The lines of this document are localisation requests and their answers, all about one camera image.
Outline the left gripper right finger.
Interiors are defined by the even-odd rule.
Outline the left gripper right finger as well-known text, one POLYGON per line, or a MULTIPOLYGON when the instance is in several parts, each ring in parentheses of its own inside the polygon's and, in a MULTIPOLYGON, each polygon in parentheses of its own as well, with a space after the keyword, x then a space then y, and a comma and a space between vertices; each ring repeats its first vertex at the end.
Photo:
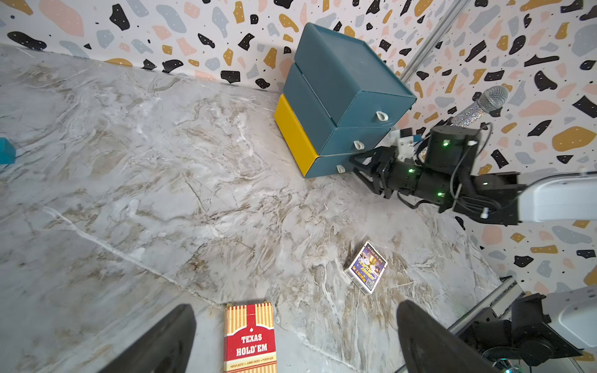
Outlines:
POLYGON ((399 304, 396 318, 408 372, 496 371, 488 361, 412 301, 399 304))

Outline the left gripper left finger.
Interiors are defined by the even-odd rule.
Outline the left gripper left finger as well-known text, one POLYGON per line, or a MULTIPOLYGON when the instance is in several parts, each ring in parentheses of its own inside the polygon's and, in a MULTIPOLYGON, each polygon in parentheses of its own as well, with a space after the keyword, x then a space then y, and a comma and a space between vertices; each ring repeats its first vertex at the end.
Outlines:
POLYGON ((180 304, 99 372, 185 372, 196 327, 191 305, 180 304))

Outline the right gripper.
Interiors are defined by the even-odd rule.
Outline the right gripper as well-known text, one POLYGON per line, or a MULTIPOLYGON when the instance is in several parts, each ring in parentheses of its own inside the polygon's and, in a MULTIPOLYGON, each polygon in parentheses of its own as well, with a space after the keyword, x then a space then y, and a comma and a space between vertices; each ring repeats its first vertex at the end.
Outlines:
POLYGON ((420 169, 412 162, 400 161, 398 155, 398 147, 383 146, 352 155, 349 161, 354 167, 354 174, 365 186, 371 186, 374 194, 386 199, 394 192, 414 195, 420 169), (369 169, 372 180, 359 169, 369 169))

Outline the teal drawer cabinet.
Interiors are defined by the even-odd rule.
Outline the teal drawer cabinet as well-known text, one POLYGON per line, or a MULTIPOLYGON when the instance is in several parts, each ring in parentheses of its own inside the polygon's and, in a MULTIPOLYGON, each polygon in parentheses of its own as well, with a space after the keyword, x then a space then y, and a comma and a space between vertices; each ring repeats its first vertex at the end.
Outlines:
POLYGON ((307 23, 275 122, 306 179, 351 172, 416 96, 363 40, 307 23))

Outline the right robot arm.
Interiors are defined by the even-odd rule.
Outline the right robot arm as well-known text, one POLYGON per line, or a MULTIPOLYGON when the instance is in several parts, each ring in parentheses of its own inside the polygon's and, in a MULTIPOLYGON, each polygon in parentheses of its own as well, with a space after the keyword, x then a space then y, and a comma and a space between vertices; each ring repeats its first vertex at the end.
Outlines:
MULTIPOLYGON (((373 194, 420 205, 453 210, 489 226, 551 222, 552 234, 575 245, 578 255, 594 258, 594 239, 561 220, 596 219, 595 172, 552 173, 522 182, 518 173, 474 176, 471 168, 486 138, 478 130, 434 127, 427 138, 408 129, 397 143, 350 158, 354 173, 373 194)), ((490 309, 457 326, 456 335, 494 362, 519 359, 531 367, 565 357, 581 357, 596 346, 596 279, 586 275, 584 287, 516 299, 511 315, 501 320, 490 309)))

